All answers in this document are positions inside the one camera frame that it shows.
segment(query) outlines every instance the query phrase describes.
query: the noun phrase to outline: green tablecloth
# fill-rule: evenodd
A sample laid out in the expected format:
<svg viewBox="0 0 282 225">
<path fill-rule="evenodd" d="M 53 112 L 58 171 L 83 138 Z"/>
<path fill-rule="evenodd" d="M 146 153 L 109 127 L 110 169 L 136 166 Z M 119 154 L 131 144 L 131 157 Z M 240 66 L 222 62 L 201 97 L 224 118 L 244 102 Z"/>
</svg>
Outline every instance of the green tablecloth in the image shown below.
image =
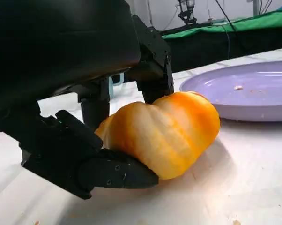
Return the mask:
<svg viewBox="0 0 282 225">
<path fill-rule="evenodd" d="M 237 31 L 282 27 L 282 10 L 239 20 L 234 22 L 233 25 Z M 193 35 L 197 32 L 232 32 L 232 31 L 234 30 L 232 29 L 230 24 L 213 25 L 209 27 L 194 28 L 191 30 L 185 30 L 175 34 L 165 35 L 163 36 L 163 38 L 164 39 L 183 38 L 186 36 Z"/>
</svg>

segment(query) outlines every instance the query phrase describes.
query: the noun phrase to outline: black cable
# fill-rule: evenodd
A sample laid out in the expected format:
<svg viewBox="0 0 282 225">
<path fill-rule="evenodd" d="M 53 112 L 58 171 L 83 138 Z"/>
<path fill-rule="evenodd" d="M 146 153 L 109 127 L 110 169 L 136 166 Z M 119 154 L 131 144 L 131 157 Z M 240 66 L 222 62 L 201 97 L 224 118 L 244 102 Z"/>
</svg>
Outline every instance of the black cable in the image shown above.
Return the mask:
<svg viewBox="0 0 282 225">
<path fill-rule="evenodd" d="M 170 20 L 170 22 L 168 23 L 168 25 L 167 25 L 162 31 L 166 30 L 166 29 L 169 27 L 169 25 L 171 24 L 171 22 L 173 21 L 173 19 L 174 19 L 175 16 L 177 15 L 177 12 L 178 12 L 178 6 L 177 6 L 177 5 L 176 5 L 176 8 L 177 8 L 177 10 L 175 10 L 175 13 L 174 13 L 174 15 L 173 15 L 173 18 Z"/>
<path fill-rule="evenodd" d="M 211 19 L 210 8 L 209 8 L 209 0 L 208 0 L 208 3 L 207 3 L 207 9 L 208 9 L 208 18 Z"/>
<path fill-rule="evenodd" d="M 238 43 L 239 43 L 239 45 L 240 45 L 240 49 L 243 51 L 244 54 L 246 54 L 247 51 L 246 51 L 244 45 L 242 44 L 241 39 L 239 38 L 239 35 L 237 34 L 236 28 L 235 28 L 235 27 L 233 26 L 233 24 L 231 23 L 230 19 L 229 19 L 228 16 L 226 15 L 225 11 L 222 9 L 222 7 L 221 7 L 221 5 L 219 4 L 218 0 L 215 0 L 215 1 L 216 1 L 216 3 L 218 4 L 218 6 L 219 6 L 219 8 L 221 9 L 221 11 L 223 12 L 223 14 L 224 14 L 225 18 L 227 19 L 227 21 L 230 23 L 230 26 L 231 26 L 232 29 L 234 30 L 234 33 L 235 33 L 235 35 L 236 35 L 236 39 L 237 39 L 237 41 L 238 41 Z"/>
<path fill-rule="evenodd" d="M 226 29 L 223 25 L 220 25 L 220 26 L 222 26 L 222 28 L 224 29 L 224 31 L 227 35 L 227 41 L 228 41 L 227 59 L 229 60 L 230 59 L 230 37 L 229 37 L 229 33 L 226 31 Z"/>
<path fill-rule="evenodd" d="M 268 3 L 270 2 L 270 0 L 268 0 L 267 2 L 266 2 L 266 4 L 265 4 L 265 6 L 264 6 L 264 8 L 263 8 L 263 10 L 262 10 L 262 14 L 264 13 L 264 10 L 265 10 L 265 8 L 267 7 L 267 5 L 268 5 Z"/>
<path fill-rule="evenodd" d="M 271 5 L 271 3 L 272 3 L 272 0 L 270 1 L 269 5 L 267 6 L 267 8 L 266 8 L 266 10 L 265 10 L 265 12 L 264 12 L 264 13 L 266 13 L 266 12 L 267 12 L 267 10 L 268 10 L 269 6 Z"/>
<path fill-rule="evenodd" d="M 259 10 L 259 15 L 261 15 L 262 5 L 263 5 L 263 2 L 262 2 L 262 0 L 260 0 L 260 10 Z"/>
</svg>

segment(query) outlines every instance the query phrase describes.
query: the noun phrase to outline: food crumb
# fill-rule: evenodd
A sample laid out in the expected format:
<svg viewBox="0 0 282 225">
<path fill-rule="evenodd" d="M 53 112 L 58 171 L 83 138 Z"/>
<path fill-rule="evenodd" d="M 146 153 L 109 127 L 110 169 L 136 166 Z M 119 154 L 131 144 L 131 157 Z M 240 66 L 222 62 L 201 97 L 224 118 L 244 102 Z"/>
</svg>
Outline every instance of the food crumb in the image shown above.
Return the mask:
<svg viewBox="0 0 282 225">
<path fill-rule="evenodd" d="M 240 221 L 235 220 L 235 221 L 233 222 L 233 225 L 241 225 L 241 223 L 240 223 Z"/>
<path fill-rule="evenodd" d="M 76 214 L 71 213 L 71 214 L 69 215 L 69 217 L 70 217 L 70 218 L 76 218 Z"/>
<path fill-rule="evenodd" d="M 234 90 L 243 90 L 242 86 L 235 86 Z"/>
</svg>

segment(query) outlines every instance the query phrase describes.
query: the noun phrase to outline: purple plate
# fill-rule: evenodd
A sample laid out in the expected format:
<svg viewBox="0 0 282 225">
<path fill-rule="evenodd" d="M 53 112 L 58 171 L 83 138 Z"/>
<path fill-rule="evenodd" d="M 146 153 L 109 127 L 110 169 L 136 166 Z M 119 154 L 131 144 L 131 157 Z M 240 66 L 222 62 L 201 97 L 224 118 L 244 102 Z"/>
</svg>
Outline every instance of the purple plate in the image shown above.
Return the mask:
<svg viewBox="0 0 282 225">
<path fill-rule="evenodd" d="M 282 61 L 209 71 L 186 80 L 180 90 L 204 95 L 221 118 L 282 121 Z"/>
</svg>

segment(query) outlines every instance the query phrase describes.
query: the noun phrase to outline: white table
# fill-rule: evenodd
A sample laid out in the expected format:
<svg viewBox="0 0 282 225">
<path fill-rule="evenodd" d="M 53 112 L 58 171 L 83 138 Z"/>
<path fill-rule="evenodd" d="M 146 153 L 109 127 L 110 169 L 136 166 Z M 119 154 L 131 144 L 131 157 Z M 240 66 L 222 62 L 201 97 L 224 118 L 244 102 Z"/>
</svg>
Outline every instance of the white table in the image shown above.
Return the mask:
<svg viewBox="0 0 282 225">
<path fill-rule="evenodd" d="M 282 60 L 282 49 L 174 74 Z M 135 83 L 115 89 L 111 112 L 142 101 Z M 81 117 L 74 94 L 40 102 Z M 282 124 L 223 121 L 214 144 L 181 177 L 146 190 L 96 188 L 80 200 L 20 166 L 17 142 L 0 134 L 0 225 L 282 225 Z"/>
</svg>

